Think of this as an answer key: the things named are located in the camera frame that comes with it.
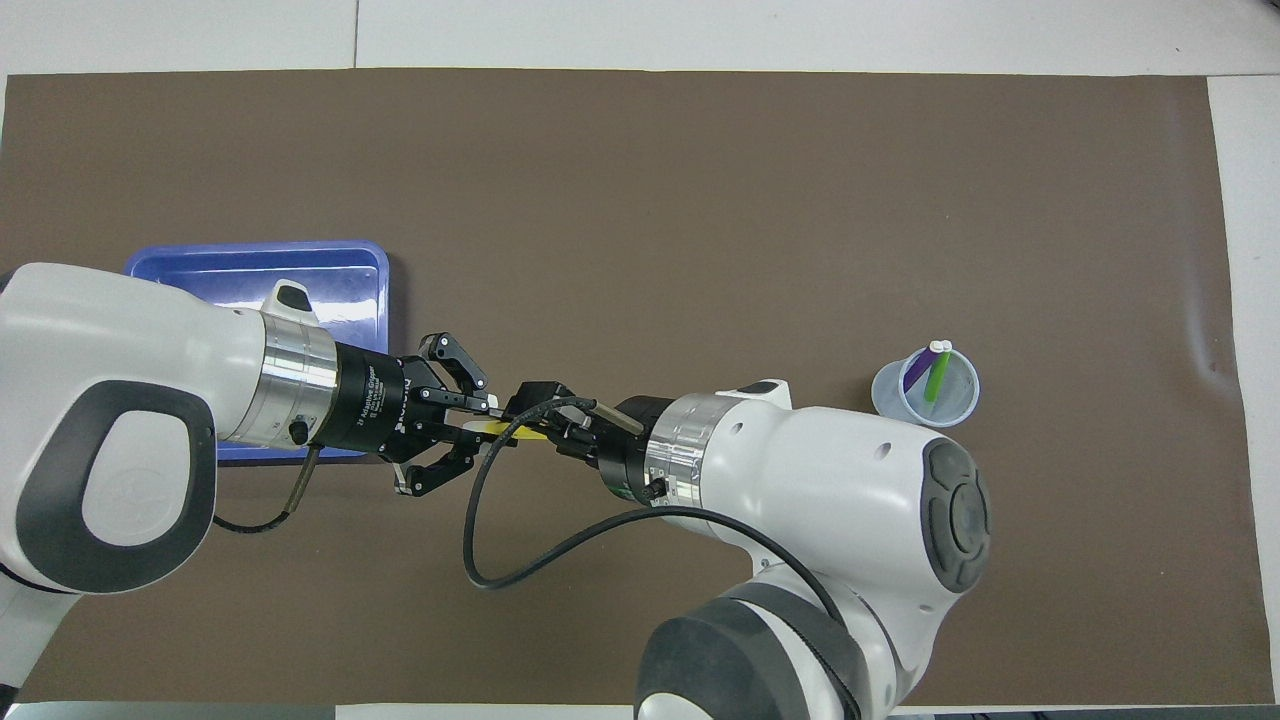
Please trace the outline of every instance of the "yellow object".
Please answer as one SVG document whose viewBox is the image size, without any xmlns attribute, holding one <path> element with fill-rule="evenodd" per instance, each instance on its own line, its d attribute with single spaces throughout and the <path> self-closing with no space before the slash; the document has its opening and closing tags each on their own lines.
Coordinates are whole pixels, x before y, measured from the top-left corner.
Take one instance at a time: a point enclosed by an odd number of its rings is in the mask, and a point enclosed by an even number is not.
<svg viewBox="0 0 1280 720">
<path fill-rule="evenodd" d="M 489 433 L 492 436 L 502 434 L 503 430 L 511 423 L 503 423 L 502 420 L 471 420 L 470 423 L 462 425 L 462 429 L 471 430 L 474 433 Z M 543 433 L 530 430 L 529 428 L 520 428 L 512 439 L 547 439 Z"/>
</svg>

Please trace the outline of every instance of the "plastic tray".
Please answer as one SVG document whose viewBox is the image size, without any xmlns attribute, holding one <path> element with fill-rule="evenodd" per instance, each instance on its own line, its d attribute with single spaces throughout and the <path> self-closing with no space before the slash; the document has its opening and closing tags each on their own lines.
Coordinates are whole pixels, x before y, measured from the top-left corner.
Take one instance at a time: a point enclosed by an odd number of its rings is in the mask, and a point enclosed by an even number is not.
<svg viewBox="0 0 1280 720">
<path fill-rule="evenodd" d="M 259 307 L 280 278 L 306 286 L 320 325 L 334 340 L 387 352 L 387 252 L 366 240 L 157 245 L 124 265 L 136 278 L 180 287 L 225 307 Z M 218 459 L 239 462 L 301 460 L 305 451 L 218 443 Z M 321 457 L 361 455 L 325 448 Z"/>
</svg>

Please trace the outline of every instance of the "purple marker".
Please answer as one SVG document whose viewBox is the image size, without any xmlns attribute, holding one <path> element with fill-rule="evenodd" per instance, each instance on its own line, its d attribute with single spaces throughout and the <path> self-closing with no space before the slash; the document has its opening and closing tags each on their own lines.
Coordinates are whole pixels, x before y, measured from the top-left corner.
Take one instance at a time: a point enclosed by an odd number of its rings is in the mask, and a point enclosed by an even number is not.
<svg viewBox="0 0 1280 720">
<path fill-rule="evenodd" d="M 911 363 L 911 366 L 906 369 L 906 374 L 902 375 L 902 395 L 906 395 L 906 391 L 911 389 L 911 386 L 918 383 L 924 377 L 924 373 L 933 366 L 933 361 L 938 359 L 938 355 L 942 355 L 947 350 L 951 350 L 950 341 L 931 341 L 929 346 L 915 356 L 915 361 Z"/>
</svg>

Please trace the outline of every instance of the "brown mat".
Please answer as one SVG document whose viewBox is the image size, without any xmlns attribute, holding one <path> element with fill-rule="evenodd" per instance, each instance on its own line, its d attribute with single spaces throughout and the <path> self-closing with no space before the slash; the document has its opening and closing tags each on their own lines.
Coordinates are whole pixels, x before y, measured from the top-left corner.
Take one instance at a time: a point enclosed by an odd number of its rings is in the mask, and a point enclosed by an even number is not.
<svg viewBox="0 0 1280 720">
<path fill-rule="evenodd" d="M 911 702 L 1272 700 L 1202 79 L 17 77 L 0 202 L 3 266 L 374 240 L 396 350 L 452 331 L 500 393 L 782 377 L 799 406 L 869 410 L 881 364 L 955 338 L 984 393 L 952 434 L 996 546 Z M 227 470 L 221 511 L 270 516 L 292 474 Z M 321 468 L 279 532 L 215 532 L 174 577 L 82 602 L 27 700 L 625 703 L 649 632 L 748 571 L 652 524 L 480 593 L 466 483 L 390 484 Z M 488 500 L 493 571 L 622 509 L 545 447 Z"/>
</svg>

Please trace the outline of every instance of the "black cable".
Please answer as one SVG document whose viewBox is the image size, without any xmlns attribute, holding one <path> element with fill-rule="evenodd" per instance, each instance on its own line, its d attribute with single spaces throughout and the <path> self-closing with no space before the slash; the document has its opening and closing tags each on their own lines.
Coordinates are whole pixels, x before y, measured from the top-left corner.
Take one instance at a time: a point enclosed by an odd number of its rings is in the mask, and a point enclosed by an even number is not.
<svg viewBox="0 0 1280 720">
<path fill-rule="evenodd" d="M 307 456 L 302 461 L 302 468 L 298 470 L 298 479 L 293 482 L 293 492 L 289 493 L 289 500 L 285 501 L 284 510 L 280 510 L 279 515 L 271 518 L 261 525 L 241 525 L 238 523 L 232 523 L 230 520 L 224 520 L 215 514 L 214 524 L 224 530 L 230 530 L 243 536 L 265 533 L 279 528 L 285 520 L 289 519 L 289 515 L 298 509 L 298 502 L 302 501 L 302 493 L 307 492 L 307 483 L 311 482 L 311 473 L 316 469 L 316 461 L 320 459 L 321 448 L 323 446 L 320 445 L 311 445 L 307 447 Z"/>
<path fill-rule="evenodd" d="M 266 530 L 274 530 L 275 528 L 279 528 L 280 524 L 288 519 L 289 514 L 282 510 L 279 515 L 271 518 L 270 520 L 262 523 L 261 525 L 238 525 L 236 523 L 232 523 L 230 520 L 223 520 L 218 515 L 214 515 L 214 524 L 224 530 L 251 536 L 253 533 L 265 533 Z"/>
<path fill-rule="evenodd" d="M 538 559 L 535 559 L 532 562 L 525 565 L 524 568 L 516 570 L 515 573 L 509 573 L 500 578 L 484 577 L 475 564 L 475 525 L 476 525 L 476 514 L 480 507 L 480 493 L 484 491 L 484 483 L 489 475 L 489 469 L 493 468 L 493 464 L 498 457 L 498 452 L 500 452 L 502 448 L 507 446 L 507 442 L 509 442 L 511 438 L 515 437 L 516 430 L 518 430 L 522 425 L 527 423 L 544 418 L 548 413 L 558 407 L 577 407 L 580 410 L 591 410 L 593 407 L 595 407 L 595 401 L 585 397 L 557 397 L 548 400 L 545 402 L 540 402 L 530 407 L 529 410 L 525 410 L 524 413 L 516 415 L 511 420 L 511 424 L 507 425 L 507 429 L 504 429 L 502 434 L 498 436 L 498 438 L 493 442 L 493 447 L 489 448 L 489 452 L 485 455 L 484 461 L 480 462 L 480 469 L 476 471 L 475 484 L 471 486 L 471 498 L 467 502 L 466 524 L 462 530 L 462 565 L 466 568 L 467 578 L 470 578 L 472 583 L 475 583 L 477 587 L 483 589 L 499 589 L 509 587 L 532 575 L 538 570 L 541 570 L 543 568 L 545 568 L 554 560 L 559 559 L 566 552 L 582 544 L 584 542 L 602 533 L 607 533 L 613 528 L 620 528 L 622 525 L 626 525 L 628 523 L 635 523 L 637 520 L 648 520 L 650 518 L 663 518 L 663 516 L 694 518 L 698 520 L 707 520 L 708 523 L 716 523 L 717 525 L 723 525 L 731 530 L 742 533 L 744 536 L 751 538 L 753 541 L 763 546 L 773 555 L 777 555 L 778 559 L 786 562 L 792 570 L 795 570 L 796 575 L 799 575 L 800 579 L 804 580 L 806 585 L 809 585 L 809 589 L 812 589 L 813 593 L 818 596 L 818 602 L 822 603 L 822 607 L 823 610 L 827 611 L 827 615 L 829 615 L 831 619 L 835 620 L 841 628 L 845 628 L 845 619 L 844 616 L 841 616 L 840 610 L 836 607 L 836 602 L 831 598 L 831 593 L 827 592 L 827 588 L 822 585 L 822 583 L 813 574 L 813 571 L 809 570 L 803 562 L 800 562 L 800 560 L 796 556 L 791 555 L 785 547 L 771 539 L 764 533 L 756 530 L 755 528 L 745 523 L 741 523 L 739 520 L 735 520 L 728 515 L 722 515 L 719 512 L 713 512 L 710 510 L 704 510 L 701 507 L 680 507 L 668 505 L 663 507 L 644 507 L 640 510 L 631 510 L 630 512 L 622 512 L 620 515 L 614 515 L 613 518 L 607 518 L 604 520 L 600 520 L 599 523 L 584 528 L 577 533 L 573 533 L 572 536 L 558 543 L 556 547 L 548 550 Z"/>
</svg>

